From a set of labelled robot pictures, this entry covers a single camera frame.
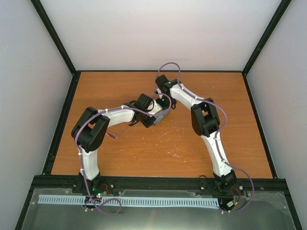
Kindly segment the pink transparent sunglasses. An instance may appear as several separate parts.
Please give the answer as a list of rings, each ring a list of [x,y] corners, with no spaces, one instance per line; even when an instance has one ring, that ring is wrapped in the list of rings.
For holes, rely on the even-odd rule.
[[[118,134],[112,133],[112,132],[106,132],[106,135],[112,139],[118,139],[124,132],[126,132],[129,128],[125,127],[122,131],[120,131]]]

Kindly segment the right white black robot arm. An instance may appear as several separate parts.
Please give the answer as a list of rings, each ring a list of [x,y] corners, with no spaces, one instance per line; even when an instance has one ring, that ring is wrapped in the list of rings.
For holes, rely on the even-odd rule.
[[[236,174],[227,159],[220,136],[219,108],[211,98],[204,99],[188,90],[179,80],[156,78],[158,92],[171,99],[171,105],[181,102],[191,113],[194,132],[204,141],[213,164],[214,185],[218,193],[226,193],[236,182]]]

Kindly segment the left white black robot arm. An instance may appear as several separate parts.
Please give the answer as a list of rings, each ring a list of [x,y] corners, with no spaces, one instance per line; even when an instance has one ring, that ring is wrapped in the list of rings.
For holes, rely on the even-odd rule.
[[[130,122],[134,125],[143,122],[146,127],[151,126],[157,109],[156,101],[145,94],[141,94],[136,101],[131,101],[120,107],[96,110],[88,107],[79,118],[71,131],[71,136],[79,151],[83,176],[83,187],[89,193],[96,192],[100,187],[97,177],[100,175],[98,168],[98,149],[102,145],[106,131],[109,127]]]

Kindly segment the plaid brown glasses case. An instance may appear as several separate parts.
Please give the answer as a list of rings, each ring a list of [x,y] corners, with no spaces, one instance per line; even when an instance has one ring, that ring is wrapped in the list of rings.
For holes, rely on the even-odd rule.
[[[170,109],[167,109],[167,110],[163,110],[160,113],[158,113],[157,116],[155,117],[155,121],[153,122],[153,125],[159,124],[169,112],[170,112]]]

